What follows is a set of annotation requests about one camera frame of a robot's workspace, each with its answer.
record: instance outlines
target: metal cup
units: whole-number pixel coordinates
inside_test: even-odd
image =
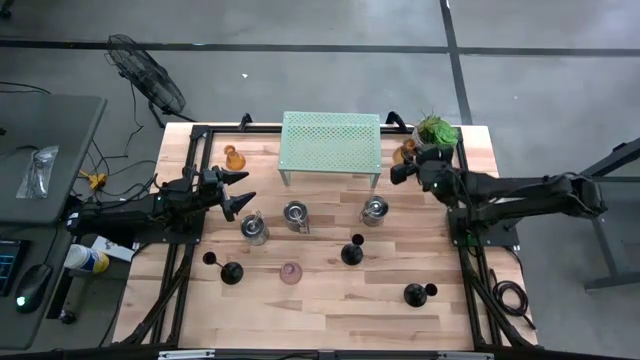
[[[284,207],[284,219],[289,230],[301,234],[309,233],[309,213],[300,201],[292,201]]]
[[[254,246],[260,246],[269,239],[269,228],[267,228],[264,219],[260,216],[260,212],[242,219],[240,230],[244,239]]]
[[[364,203],[360,213],[360,221],[367,226],[379,226],[384,222],[384,216],[389,211],[389,204],[381,196],[372,196]]]

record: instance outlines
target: concrete floor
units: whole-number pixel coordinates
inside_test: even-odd
[[[634,0],[450,0],[459,46],[638,48]],[[446,45],[437,0],[18,0],[0,36],[229,44]],[[397,110],[413,122],[434,111],[461,123],[448,55],[152,52],[201,121],[279,121],[285,110]],[[640,134],[640,58],[462,56],[474,124],[488,125],[502,176],[581,171]],[[129,84],[104,51],[0,49],[0,80],[108,99],[95,137],[120,154],[132,122]],[[155,159],[162,131],[138,94],[145,126],[130,158]],[[146,180],[151,165],[110,179],[118,192]],[[561,215],[518,225],[527,291],[540,343],[550,349],[640,356],[640,285],[593,294],[605,276],[589,222]],[[118,271],[126,273],[119,264]],[[71,300],[80,320],[45,321],[31,351],[96,346],[124,281],[96,280]]]

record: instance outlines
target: computer mouse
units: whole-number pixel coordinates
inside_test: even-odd
[[[16,311],[28,314],[40,306],[52,272],[51,266],[38,264],[24,273],[16,288]]]

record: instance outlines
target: wooden table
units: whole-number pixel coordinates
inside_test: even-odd
[[[192,124],[167,125],[156,168],[158,182],[180,177]],[[463,126],[470,170],[497,176],[489,131]],[[375,190],[366,175],[295,173],[289,187],[277,171],[279,134],[216,134],[211,165],[225,164],[223,148],[232,144],[247,159],[250,176],[228,187],[231,195],[258,195],[236,221],[224,220],[219,207],[207,214],[202,243],[196,247],[180,346],[184,348],[470,350],[469,318],[457,250],[450,245],[445,207],[423,193],[414,178],[389,181],[393,151],[407,136],[383,135],[383,169]],[[383,196],[390,211],[380,227],[358,221],[364,201]],[[291,200],[305,203],[311,234],[291,232],[282,216]],[[254,210],[266,219],[271,236],[259,247],[248,245],[240,221]],[[342,263],[340,250],[353,234],[362,234],[364,260]],[[523,284],[515,259],[504,249],[487,248],[487,261],[499,279]],[[220,281],[220,269],[202,262],[215,251],[219,261],[237,261],[245,269],[234,286]],[[114,341],[129,335],[158,297],[166,245],[151,245],[133,261]],[[300,283],[285,285],[278,276],[287,261],[304,271]],[[421,308],[403,300],[412,282],[435,283],[439,292]],[[490,341],[486,312],[477,299],[483,334]],[[169,331],[170,304],[165,318]],[[523,319],[512,319],[522,335],[536,342]]]

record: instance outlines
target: plastic bag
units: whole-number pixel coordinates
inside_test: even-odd
[[[24,172],[18,188],[18,199],[46,199],[53,162],[58,155],[58,146],[49,146],[31,154],[31,161]]]

